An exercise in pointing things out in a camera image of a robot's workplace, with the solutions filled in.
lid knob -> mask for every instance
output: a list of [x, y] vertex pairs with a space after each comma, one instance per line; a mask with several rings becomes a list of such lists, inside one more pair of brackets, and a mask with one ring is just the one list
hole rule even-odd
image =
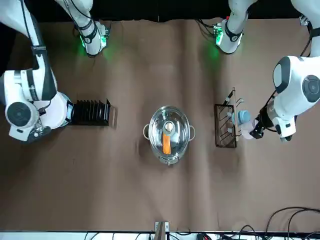
[[172, 129], [174, 128], [174, 125], [172, 124], [172, 122], [168, 121], [165, 126], [164, 126], [165, 130], [167, 130], [168, 132], [171, 132]]

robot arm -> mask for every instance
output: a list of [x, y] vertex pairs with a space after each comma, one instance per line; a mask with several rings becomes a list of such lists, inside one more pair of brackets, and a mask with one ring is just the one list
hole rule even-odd
[[297, 116], [312, 108], [320, 98], [320, 2], [291, 0], [293, 6], [305, 15], [311, 25], [310, 56], [285, 56], [275, 66], [273, 83], [277, 96], [260, 110], [257, 125], [250, 133], [263, 137], [266, 128], [275, 127], [282, 141], [290, 141], [296, 132]]
[[[236, 51], [248, 19], [248, 8], [256, 1], [229, 0], [229, 19], [213, 26], [215, 43], [224, 53]], [[320, 98], [320, 1], [291, 2], [314, 28], [310, 32], [310, 57], [285, 56], [275, 66], [273, 95], [277, 95], [270, 102], [268, 100], [256, 118], [257, 124], [250, 132], [256, 139], [263, 137], [265, 129], [275, 127], [274, 132], [278, 133], [281, 140], [291, 140], [296, 132], [297, 116], [312, 108]]]
[[46, 46], [35, 18], [23, 0], [2, 0], [0, 22], [30, 38], [37, 69], [7, 70], [2, 78], [5, 117], [10, 123], [9, 135], [21, 141], [32, 141], [48, 133], [39, 119], [34, 101], [50, 101], [57, 93]]
[[248, 8], [258, 0], [229, 0], [231, 10], [228, 19], [213, 26], [215, 44], [226, 54], [234, 53], [243, 35], [248, 20]]
[[94, 57], [107, 46], [109, 30], [90, 15], [93, 0], [55, 0], [71, 17], [78, 29], [82, 45], [89, 57]]

blue cup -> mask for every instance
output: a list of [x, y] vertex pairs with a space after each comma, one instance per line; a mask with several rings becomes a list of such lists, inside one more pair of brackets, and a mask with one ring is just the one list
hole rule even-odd
[[[235, 113], [232, 114], [232, 123], [235, 125]], [[244, 123], [249, 122], [251, 119], [251, 114], [247, 110], [238, 111], [238, 126]]]

brown table surface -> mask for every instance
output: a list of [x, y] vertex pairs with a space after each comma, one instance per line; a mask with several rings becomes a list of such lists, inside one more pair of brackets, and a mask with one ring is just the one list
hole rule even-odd
[[[290, 143], [276, 134], [215, 147], [214, 104], [232, 87], [252, 117], [274, 90], [273, 69], [298, 56], [308, 40], [297, 19], [249, 20], [239, 49], [223, 55], [192, 20], [114, 22], [109, 47], [85, 56], [72, 23], [40, 25], [58, 90], [72, 101], [108, 98], [114, 127], [68, 126], [39, 142], [10, 139], [1, 118], [2, 230], [230, 231], [264, 230], [272, 212], [319, 208], [320, 108], [298, 117]], [[29, 42], [18, 35], [9, 69], [31, 66]], [[183, 159], [161, 164], [142, 129], [161, 106], [182, 109], [196, 129]], [[283, 231], [289, 213], [271, 223]], [[302, 213], [292, 230], [314, 231], [320, 216]]]

black cable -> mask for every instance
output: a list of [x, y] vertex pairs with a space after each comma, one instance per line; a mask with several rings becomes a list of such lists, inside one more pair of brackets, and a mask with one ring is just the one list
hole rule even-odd
[[[275, 96], [276, 92], [277, 92], [276, 90], [273, 91], [273, 93], [271, 94], [271, 96], [270, 96], [269, 99], [266, 101], [265, 105], [263, 106], [263, 109], [264, 109], [265, 107], [267, 107], [268, 103], [269, 103], [270, 100]], [[264, 124], [263, 121], [262, 121], [262, 117], [260, 117], [260, 120], [261, 120], [261, 123], [262, 123], [263, 127], [264, 127], [266, 130], [268, 130], [268, 131], [270, 131], [270, 132], [273, 132], [273, 133], [276, 133], [276, 132], [277, 132], [276, 130], [273, 130], [273, 129], [270, 129], [270, 128], [266, 127], [265, 124]]]
[[136, 236], [135, 240], [137, 240], [140, 235], [141, 235], [141, 233], [139, 233], [138, 236]]
[[255, 231], [254, 228], [253, 228], [252, 226], [250, 226], [249, 224], [244, 225], [244, 226], [241, 228], [241, 230], [239, 231], [239, 233], [238, 233], [238, 234], [239, 234], [239, 240], [240, 240], [240, 237], [241, 237], [241, 233], [243, 232], [243, 230], [244, 230], [245, 228], [250, 228], [250, 229], [253, 231], [255, 240], [258, 240], [258, 239], [257, 239], [256, 231]]
[[295, 215], [297, 215], [298, 213], [302, 213], [302, 212], [314, 212], [314, 213], [320, 214], [320, 210], [314, 209], [314, 208], [302, 209], [302, 210], [296, 211], [294, 214], [292, 214], [292, 216], [290, 217], [289, 222], [288, 222], [288, 229], [287, 229], [288, 239], [289, 239], [289, 235], [290, 235], [290, 224], [291, 224], [292, 219], [294, 218]]
[[304, 47], [303, 51], [302, 51], [302, 52], [301, 52], [301, 54], [300, 54], [300, 57], [302, 57], [302, 56], [304, 55], [304, 53], [305, 53], [305, 51], [307, 50], [307, 48], [308, 48], [308, 46], [309, 46], [309, 44], [310, 44], [311, 40], [312, 40], [312, 37], [310, 36], [310, 37], [309, 37], [308, 42], [306, 43], [306, 45], [305, 45], [305, 47]]
[[97, 232], [90, 240], [93, 240], [100, 232]]
[[211, 42], [211, 40], [208, 38], [208, 37], [212, 37], [212, 35], [208, 35], [206, 32], [204, 32], [204, 30], [201, 28], [200, 26], [200, 23], [196, 21], [196, 23], [198, 24], [199, 26], [199, 29], [200, 29], [200, 32], [201, 32], [201, 35], [208, 41], [208, 42]]
[[208, 25], [208, 24], [204, 23], [204, 21], [203, 21], [202, 19], [197, 19], [197, 20], [198, 20], [204, 27], [211, 28], [211, 29], [214, 28], [214, 26]]
[[276, 90], [273, 91], [273, 93], [271, 94], [271, 96], [269, 97], [269, 99], [266, 101], [264, 107], [266, 107], [268, 105], [268, 103], [270, 102], [270, 100], [274, 97], [274, 95], [276, 94]]
[[180, 240], [179, 238], [177, 238], [176, 236], [174, 236], [174, 235], [172, 235], [172, 234], [169, 234], [169, 236], [170, 236], [170, 237], [173, 237], [173, 238], [175, 238], [175, 239], [177, 239], [177, 240]]
[[83, 16], [85, 16], [85, 17], [88, 18], [88, 19], [92, 19], [92, 17], [89, 17], [89, 16], [85, 15], [82, 11], [79, 10], [79, 8], [75, 5], [74, 0], [70, 0], [70, 1], [71, 1], [71, 3], [73, 4], [73, 6], [75, 7], [75, 9], [76, 9], [79, 13], [81, 13]]
[[265, 231], [264, 233], [266, 234], [269, 230], [269, 226], [270, 226], [270, 223], [271, 223], [271, 220], [272, 218], [277, 214], [277, 213], [280, 213], [282, 211], [285, 211], [285, 210], [290, 210], [290, 209], [306, 209], [305, 207], [302, 207], [302, 206], [290, 206], [290, 207], [285, 207], [285, 208], [282, 208], [280, 210], [277, 210], [275, 211], [270, 217], [269, 217], [269, 220], [268, 220], [268, 223], [266, 225], [266, 228], [265, 228]]
[[20, 3], [21, 3], [22, 14], [23, 14], [23, 20], [24, 20], [24, 24], [25, 24], [25, 28], [26, 28], [26, 33], [28, 34], [28, 37], [29, 37], [29, 39], [31, 41], [31, 45], [33, 46], [32, 40], [31, 40], [31, 37], [30, 37], [29, 28], [28, 28], [28, 25], [27, 25], [27, 19], [26, 19], [26, 13], [25, 13], [25, 4], [24, 4], [23, 0], [20, 0]]
[[269, 220], [268, 220], [268, 223], [267, 223], [267, 225], [266, 225], [266, 228], [265, 228], [265, 234], [268, 232], [268, 230], [269, 230], [269, 226], [270, 226], [270, 223], [271, 223], [271, 220], [272, 220], [272, 218], [277, 214], [277, 213], [280, 213], [280, 212], [282, 212], [282, 211], [285, 211], [285, 210], [290, 210], [290, 209], [296, 209], [296, 210], [313, 210], [313, 211], [315, 211], [315, 212], [317, 212], [317, 213], [320, 213], [320, 209], [315, 209], [315, 208], [309, 208], [309, 207], [303, 207], [303, 206], [290, 206], [290, 207], [285, 207], [285, 208], [282, 208], [282, 209], [280, 209], [280, 210], [277, 210], [277, 211], [275, 211], [271, 216], [270, 216], [270, 218], [269, 218]]
[[307, 236], [305, 237], [305, 239], [310, 238], [310, 236], [312, 236], [313, 234], [320, 234], [320, 231], [311, 232], [309, 235], [307, 235]]
[[178, 234], [180, 236], [187, 236], [187, 235], [190, 235], [191, 232], [187, 232], [187, 233], [176, 232], [176, 234]]
[[204, 27], [204, 29], [207, 31], [207, 34], [210, 36], [210, 37], [213, 37], [213, 33], [212, 32], [210, 32], [210, 30], [205, 26], [205, 25], [203, 25], [200, 21], [198, 21], [198, 20], [195, 20], [198, 24], [199, 24], [199, 26], [200, 26], [200, 24]]

